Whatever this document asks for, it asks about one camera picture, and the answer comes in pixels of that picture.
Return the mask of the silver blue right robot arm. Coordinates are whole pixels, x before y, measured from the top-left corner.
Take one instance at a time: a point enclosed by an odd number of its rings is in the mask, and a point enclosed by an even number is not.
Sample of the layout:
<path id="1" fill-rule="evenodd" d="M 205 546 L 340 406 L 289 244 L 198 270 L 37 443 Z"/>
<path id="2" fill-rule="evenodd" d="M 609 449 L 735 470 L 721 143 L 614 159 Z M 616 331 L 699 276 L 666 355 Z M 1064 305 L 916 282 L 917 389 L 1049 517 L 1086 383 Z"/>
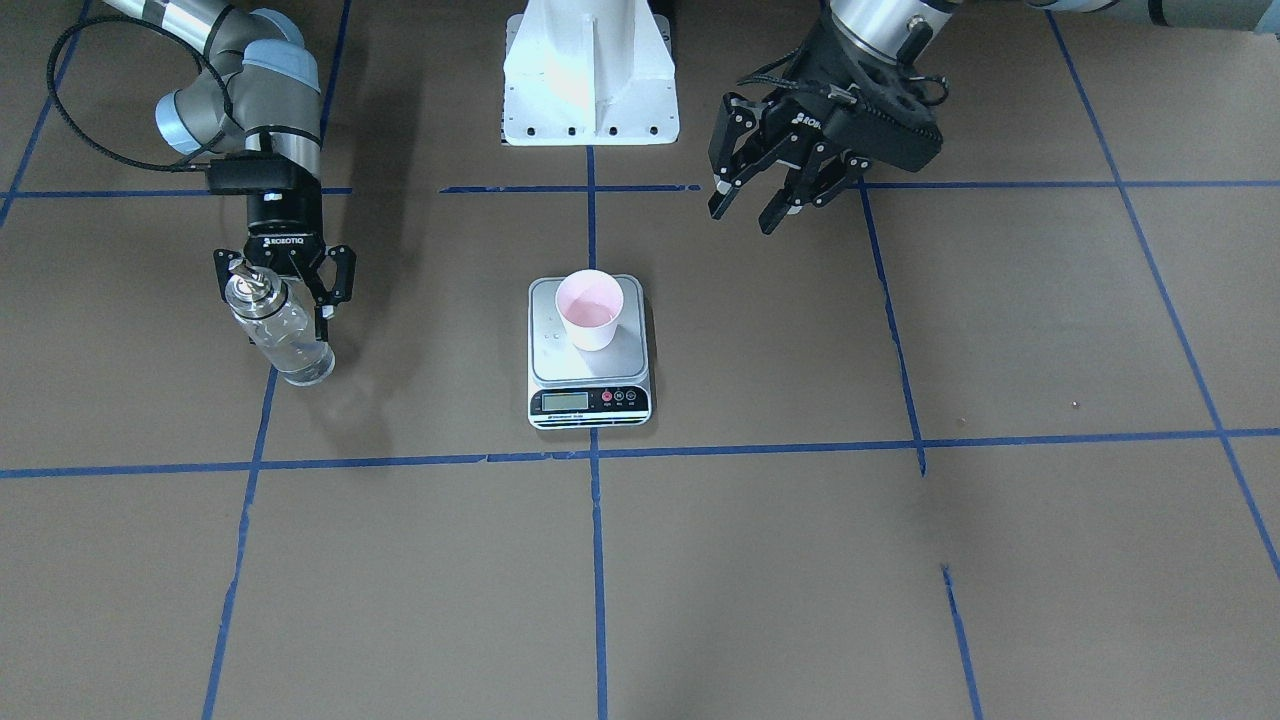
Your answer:
<path id="1" fill-rule="evenodd" d="M 279 12 L 227 1 L 118 1 L 115 9 L 193 54 L 196 79 L 154 111 L 180 155 L 173 170 L 201 172 L 210 193 L 244 199 L 243 256 L 305 284 L 315 334 L 325 340 L 353 292 L 355 254 L 324 240 L 321 85 L 300 28 Z"/>

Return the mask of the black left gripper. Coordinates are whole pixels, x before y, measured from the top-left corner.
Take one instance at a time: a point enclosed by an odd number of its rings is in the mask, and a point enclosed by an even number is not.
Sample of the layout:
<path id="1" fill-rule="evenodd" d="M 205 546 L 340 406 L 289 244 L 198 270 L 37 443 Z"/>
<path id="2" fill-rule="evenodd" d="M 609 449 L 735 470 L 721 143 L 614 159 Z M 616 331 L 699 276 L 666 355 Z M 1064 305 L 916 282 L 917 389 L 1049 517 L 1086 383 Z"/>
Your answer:
<path id="1" fill-rule="evenodd" d="M 760 68 L 760 81 L 791 92 L 817 115 L 827 138 L 899 169 L 918 172 L 943 146 L 934 106 L 923 85 L 945 85 L 942 76 L 920 76 L 916 68 L 872 51 L 838 20 L 818 20 L 800 47 Z M 708 201 L 719 220 L 739 191 L 778 161 L 795 163 L 801 131 L 794 124 L 800 106 L 772 94 L 751 101 L 726 94 L 716 114 L 708 158 L 716 191 Z M 758 218 L 762 233 L 805 206 L 826 208 L 869 170 L 869 158 L 831 141 L 815 143 L 799 168 Z"/>

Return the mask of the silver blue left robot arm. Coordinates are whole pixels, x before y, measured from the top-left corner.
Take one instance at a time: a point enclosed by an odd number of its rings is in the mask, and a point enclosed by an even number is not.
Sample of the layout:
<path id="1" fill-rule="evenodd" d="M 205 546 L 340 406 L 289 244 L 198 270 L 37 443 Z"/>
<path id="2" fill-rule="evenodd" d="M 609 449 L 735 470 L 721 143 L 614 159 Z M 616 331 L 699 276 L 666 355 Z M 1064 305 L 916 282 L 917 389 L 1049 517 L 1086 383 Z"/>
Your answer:
<path id="1" fill-rule="evenodd" d="M 827 208 L 884 165 L 918 173 L 943 150 L 938 109 L 947 76 L 922 60 L 947 27 L 1018 9 L 1015 1 L 820 1 L 813 24 L 781 58 L 737 79 L 716 111 L 707 159 L 721 219 L 760 173 L 782 168 L 782 184 L 756 223 Z M 749 97 L 741 88 L 758 87 Z"/>

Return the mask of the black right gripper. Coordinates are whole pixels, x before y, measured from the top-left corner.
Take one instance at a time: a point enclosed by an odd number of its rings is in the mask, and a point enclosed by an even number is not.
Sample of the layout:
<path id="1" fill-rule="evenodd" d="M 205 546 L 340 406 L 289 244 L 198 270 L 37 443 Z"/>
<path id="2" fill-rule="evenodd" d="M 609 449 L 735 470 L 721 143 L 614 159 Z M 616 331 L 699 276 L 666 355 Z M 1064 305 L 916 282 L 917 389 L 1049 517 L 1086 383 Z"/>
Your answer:
<path id="1" fill-rule="evenodd" d="M 251 193 L 246 210 L 246 256 L 230 250 L 214 254 L 223 302 L 262 300 L 262 273 L 257 266 L 275 273 L 310 273 L 315 340 L 328 342 L 329 320 L 337 314 L 337 306 L 353 295 L 357 256 L 347 245 L 325 249 L 323 191 L 297 188 Z M 335 266 L 332 287 L 320 277 L 325 261 Z"/>

